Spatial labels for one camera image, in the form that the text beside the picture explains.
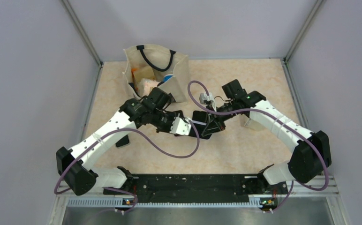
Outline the black smartphone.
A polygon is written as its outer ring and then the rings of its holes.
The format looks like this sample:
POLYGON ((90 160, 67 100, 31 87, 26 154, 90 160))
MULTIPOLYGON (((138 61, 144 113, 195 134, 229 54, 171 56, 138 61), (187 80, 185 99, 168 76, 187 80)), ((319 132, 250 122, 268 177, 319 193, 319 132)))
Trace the black smartphone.
POLYGON ((184 118, 183 111, 182 110, 176 110, 176 111, 169 111, 168 112, 171 119, 175 120, 175 118, 184 118))

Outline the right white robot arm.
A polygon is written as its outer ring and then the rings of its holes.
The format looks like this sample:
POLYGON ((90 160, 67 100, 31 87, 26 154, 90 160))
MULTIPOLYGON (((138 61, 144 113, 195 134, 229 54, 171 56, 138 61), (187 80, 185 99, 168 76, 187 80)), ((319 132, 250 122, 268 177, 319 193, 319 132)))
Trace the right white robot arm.
POLYGON ((329 184, 328 167, 331 165, 329 137, 323 131, 313 132, 294 122, 278 111, 261 93, 247 93, 238 80, 222 86, 229 99, 221 107, 207 107, 214 98, 207 90, 201 93, 200 99, 193 102, 211 115, 216 115, 224 122, 238 114, 245 115, 262 127, 268 129, 281 140, 290 150, 289 161, 275 164, 264 169, 263 177, 257 180, 257 187, 263 193, 270 193, 276 184, 285 181, 297 181, 304 187, 314 177, 323 173, 324 186, 329 184))

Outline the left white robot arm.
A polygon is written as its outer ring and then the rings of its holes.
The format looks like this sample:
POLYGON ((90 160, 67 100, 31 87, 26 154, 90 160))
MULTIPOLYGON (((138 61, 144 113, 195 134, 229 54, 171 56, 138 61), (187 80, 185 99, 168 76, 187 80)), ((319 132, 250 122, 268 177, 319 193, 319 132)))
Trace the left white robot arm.
POLYGON ((84 195, 96 184, 98 174, 92 167, 112 146, 127 136, 132 129, 151 124, 157 132, 169 133, 181 110, 166 111, 164 108, 171 96, 159 88, 154 88, 141 99, 130 98, 119 107, 114 116, 95 133, 79 144, 56 151, 57 171, 77 196, 84 195))

